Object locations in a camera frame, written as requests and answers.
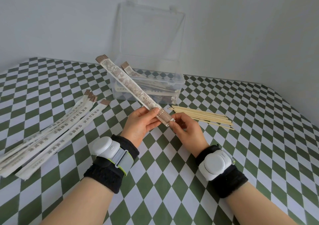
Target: stack of chopstick wrappers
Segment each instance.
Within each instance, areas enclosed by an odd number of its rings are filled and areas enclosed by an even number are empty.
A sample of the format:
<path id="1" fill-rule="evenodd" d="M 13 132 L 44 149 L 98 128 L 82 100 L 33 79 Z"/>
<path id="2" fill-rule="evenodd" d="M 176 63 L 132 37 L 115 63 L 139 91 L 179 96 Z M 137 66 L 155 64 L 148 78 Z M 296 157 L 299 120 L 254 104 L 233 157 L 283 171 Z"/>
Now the stack of chopstick wrappers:
<path id="1" fill-rule="evenodd" d="M 92 108 L 96 100 L 97 96 L 86 90 L 82 98 L 62 118 L 0 156 L 0 176 L 7 177 L 22 166 L 15 175 L 23 180 L 29 179 L 41 165 L 65 147 L 110 103 L 103 99 Z"/>
<path id="2" fill-rule="evenodd" d="M 234 130 L 232 128 L 233 123 L 231 120 L 227 118 L 226 115 L 224 114 L 217 114 L 217 113 L 210 113 L 210 112 L 205 112 L 201 110 L 196 110 L 196 109 L 191 109 L 191 108 L 184 108 L 184 107 L 179 107 L 179 106 L 172 106 L 172 108 L 169 108 L 170 110 L 173 110 L 176 113 L 183 112 L 190 116 L 194 120 L 202 121 L 205 123 L 209 123 L 212 125 L 217 125 L 223 128 L 227 128 L 230 130 Z"/>

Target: wrist strap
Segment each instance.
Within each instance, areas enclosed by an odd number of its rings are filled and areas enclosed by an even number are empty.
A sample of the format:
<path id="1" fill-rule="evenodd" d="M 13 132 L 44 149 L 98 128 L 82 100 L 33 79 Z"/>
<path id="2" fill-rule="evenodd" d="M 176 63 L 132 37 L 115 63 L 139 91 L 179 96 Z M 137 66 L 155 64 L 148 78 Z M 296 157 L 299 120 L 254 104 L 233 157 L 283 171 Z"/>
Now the wrist strap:
<path id="1" fill-rule="evenodd" d="M 196 165 L 199 166 L 208 154 L 214 153 L 217 150 L 220 150 L 218 145 L 207 147 L 196 157 Z M 220 198 L 225 198 L 247 181 L 247 177 L 235 165 L 231 165 L 208 184 L 214 187 Z"/>
<path id="2" fill-rule="evenodd" d="M 138 149 L 128 139 L 112 135 L 112 140 L 118 142 L 122 149 L 127 150 L 133 159 L 139 155 Z M 84 173 L 84 177 L 90 177 L 109 188 L 115 194 L 120 191 L 124 172 L 116 168 L 110 160 L 97 156 L 93 165 Z"/>

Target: transparent storage box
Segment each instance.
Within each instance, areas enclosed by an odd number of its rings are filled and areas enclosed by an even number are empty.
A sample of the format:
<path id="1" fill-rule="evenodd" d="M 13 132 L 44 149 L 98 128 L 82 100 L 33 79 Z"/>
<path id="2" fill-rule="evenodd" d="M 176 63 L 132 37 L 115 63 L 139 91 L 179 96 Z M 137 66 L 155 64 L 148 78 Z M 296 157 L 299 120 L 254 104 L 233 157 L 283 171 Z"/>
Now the transparent storage box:
<path id="1" fill-rule="evenodd" d="M 113 50 L 140 74 L 131 78 L 157 103 L 176 104 L 183 84 L 180 57 L 185 14 L 125 2 L 119 5 Z M 108 75 L 115 99 L 136 100 Z"/>

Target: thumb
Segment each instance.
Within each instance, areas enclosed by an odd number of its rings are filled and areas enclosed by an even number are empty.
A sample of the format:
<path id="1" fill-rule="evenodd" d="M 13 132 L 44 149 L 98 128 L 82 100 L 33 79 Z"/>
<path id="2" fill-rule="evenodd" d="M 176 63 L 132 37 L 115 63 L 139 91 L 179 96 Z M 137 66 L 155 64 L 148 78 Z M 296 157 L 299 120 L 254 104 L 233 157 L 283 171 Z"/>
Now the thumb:
<path id="1" fill-rule="evenodd" d="M 171 129 L 173 129 L 173 131 L 177 135 L 177 137 L 179 139 L 181 139 L 182 136 L 184 135 L 185 131 L 178 125 L 178 123 L 171 121 L 171 122 L 169 122 L 169 126 Z"/>
<path id="2" fill-rule="evenodd" d="M 142 116 L 142 119 L 144 119 L 146 122 L 150 121 L 152 118 L 155 118 L 156 115 L 159 113 L 160 109 L 159 108 L 153 108 L 150 110 L 148 113 L 144 114 Z"/>

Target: green and white checkered tablecloth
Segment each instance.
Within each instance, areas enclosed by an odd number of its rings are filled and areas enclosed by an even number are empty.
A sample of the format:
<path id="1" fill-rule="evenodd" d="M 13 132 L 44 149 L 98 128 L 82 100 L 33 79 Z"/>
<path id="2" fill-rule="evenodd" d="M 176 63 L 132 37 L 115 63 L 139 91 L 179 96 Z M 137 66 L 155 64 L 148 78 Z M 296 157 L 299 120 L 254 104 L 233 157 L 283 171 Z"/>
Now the green and white checkered tablecloth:
<path id="1" fill-rule="evenodd" d="M 0 154 L 62 117 L 86 89 L 99 101 L 113 100 L 106 74 L 97 64 L 46 58 L 0 74 Z M 187 75 L 185 80 L 178 105 L 233 120 L 235 131 L 200 122 L 208 143 L 233 155 L 249 181 L 297 223 L 319 224 L 319 129 L 266 86 Z M 94 140 L 119 134 L 140 106 L 113 100 L 30 179 L 1 178 L 0 224 L 40 223 L 92 164 Z M 105 224 L 238 224 L 170 128 L 152 130 L 139 151 Z"/>

